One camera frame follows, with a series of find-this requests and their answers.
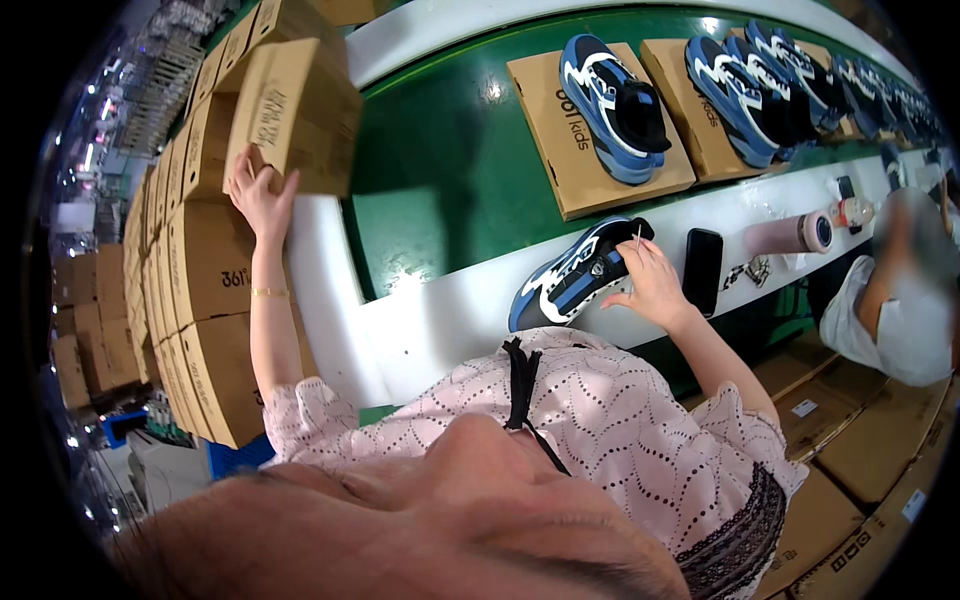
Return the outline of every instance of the phone screen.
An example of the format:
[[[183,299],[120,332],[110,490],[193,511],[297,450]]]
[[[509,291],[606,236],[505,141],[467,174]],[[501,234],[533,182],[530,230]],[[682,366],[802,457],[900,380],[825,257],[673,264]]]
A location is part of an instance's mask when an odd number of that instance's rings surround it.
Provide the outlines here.
[[[705,317],[717,307],[720,267],[723,262],[723,238],[715,231],[691,229],[686,235],[684,296]]]

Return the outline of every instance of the black strap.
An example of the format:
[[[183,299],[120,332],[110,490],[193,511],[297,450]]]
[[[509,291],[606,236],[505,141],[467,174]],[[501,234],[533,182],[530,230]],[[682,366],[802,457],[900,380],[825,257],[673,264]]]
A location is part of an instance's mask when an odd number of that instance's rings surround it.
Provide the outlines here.
[[[534,383],[537,379],[537,367],[540,365],[540,352],[530,352],[528,358],[526,352],[520,349],[518,338],[514,338],[510,342],[504,342],[503,349],[507,350],[507,354],[510,356],[510,418],[507,419],[507,424],[503,428],[516,431],[526,425],[530,429],[530,433],[534,434],[537,444],[550,457],[553,466],[559,472],[569,476],[570,472],[566,470],[550,444],[537,433],[528,416],[530,399],[533,397]]]

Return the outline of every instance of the short sleeve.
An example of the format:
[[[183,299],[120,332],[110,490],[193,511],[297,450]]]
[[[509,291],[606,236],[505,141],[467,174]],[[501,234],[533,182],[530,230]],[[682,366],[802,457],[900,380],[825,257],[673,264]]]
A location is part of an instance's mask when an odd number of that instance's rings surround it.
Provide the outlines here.
[[[720,386],[717,395],[690,412],[691,417],[720,443],[749,456],[766,469],[789,499],[803,484],[809,469],[786,459],[783,432],[762,413],[745,411],[739,390],[732,383]]]
[[[263,411],[263,424],[276,456],[270,465],[322,462],[318,456],[349,453],[349,431],[359,422],[356,410],[340,399],[319,377],[296,386],[278,386]]]

